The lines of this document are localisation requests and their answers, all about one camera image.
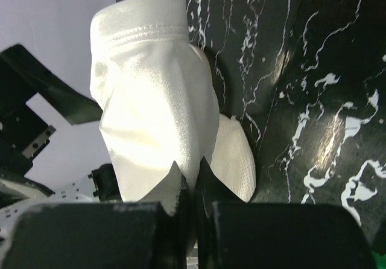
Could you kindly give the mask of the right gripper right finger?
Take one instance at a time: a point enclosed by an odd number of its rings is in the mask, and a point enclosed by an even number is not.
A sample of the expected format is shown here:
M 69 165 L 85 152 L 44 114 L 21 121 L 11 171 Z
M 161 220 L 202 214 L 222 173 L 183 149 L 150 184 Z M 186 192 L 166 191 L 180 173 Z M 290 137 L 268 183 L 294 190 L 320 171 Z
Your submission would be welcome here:
M 200 268 L 375 268 L 362 230 L 328 204 L 245 203 L 200 162 Z

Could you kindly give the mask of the white bra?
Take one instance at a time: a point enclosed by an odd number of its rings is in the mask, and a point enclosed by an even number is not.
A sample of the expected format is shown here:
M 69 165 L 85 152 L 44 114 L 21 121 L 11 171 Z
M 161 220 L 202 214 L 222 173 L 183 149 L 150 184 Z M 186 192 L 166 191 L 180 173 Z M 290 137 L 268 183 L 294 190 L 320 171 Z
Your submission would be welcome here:
M 124 0 L 90 24 L 90 94 L 121 197 L 138 201 L 177 164 L 194 189 L 220 111 L 204 54 L 189 41 L 186 0 Z

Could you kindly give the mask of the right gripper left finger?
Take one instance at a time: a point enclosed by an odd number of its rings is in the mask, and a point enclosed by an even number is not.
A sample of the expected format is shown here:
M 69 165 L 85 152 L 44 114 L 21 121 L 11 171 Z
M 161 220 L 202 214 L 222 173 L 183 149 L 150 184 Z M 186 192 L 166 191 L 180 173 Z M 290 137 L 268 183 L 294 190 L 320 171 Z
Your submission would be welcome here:
M 1 241 L 1 267 L 185 268 L 188 207 L 176 164 L 138 201 L 35 205 Z

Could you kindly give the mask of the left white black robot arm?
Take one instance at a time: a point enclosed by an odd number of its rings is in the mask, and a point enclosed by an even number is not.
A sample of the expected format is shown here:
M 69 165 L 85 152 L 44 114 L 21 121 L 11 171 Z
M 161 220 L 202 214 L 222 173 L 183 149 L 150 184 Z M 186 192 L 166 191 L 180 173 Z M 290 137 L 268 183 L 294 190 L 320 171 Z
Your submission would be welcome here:
M 103 203 L 121 200 L 112 164 L 53 191 L 26 177 L 55 128 L 27 102 L 39 94 L 70 125 L 98 121 L 102 110 L 46 68 L 23 45 L 1 51 L 1 240 L 29 208 L 44 203 Z

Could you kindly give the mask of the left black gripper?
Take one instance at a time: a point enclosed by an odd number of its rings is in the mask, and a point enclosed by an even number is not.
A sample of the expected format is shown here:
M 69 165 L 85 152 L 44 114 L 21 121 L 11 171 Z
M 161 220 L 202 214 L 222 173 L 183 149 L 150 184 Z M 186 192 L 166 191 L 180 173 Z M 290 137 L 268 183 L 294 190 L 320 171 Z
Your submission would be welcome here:
M 50 143 L 55 128 L 27 102 L 39 93 L 71 125 L 99 121 L 102 110 L 92 99 L 53 74 L 24 46 L 1 52 L 1 169 L 24 177 Z

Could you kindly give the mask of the white mesh laundry bag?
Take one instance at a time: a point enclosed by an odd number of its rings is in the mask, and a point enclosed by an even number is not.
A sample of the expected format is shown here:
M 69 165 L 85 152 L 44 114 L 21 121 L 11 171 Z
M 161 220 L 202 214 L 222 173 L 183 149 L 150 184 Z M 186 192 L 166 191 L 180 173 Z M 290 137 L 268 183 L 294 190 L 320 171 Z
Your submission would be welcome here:
M 215 177 L 242 201 L 256 187 L 255 161 L 240 123 L 220 113 L 206 56 L 185 45 L 180 58 L 180 125 L 175 128 L 175 155 L 189 191 L 197 187 L 199 162 L 205 158 Z

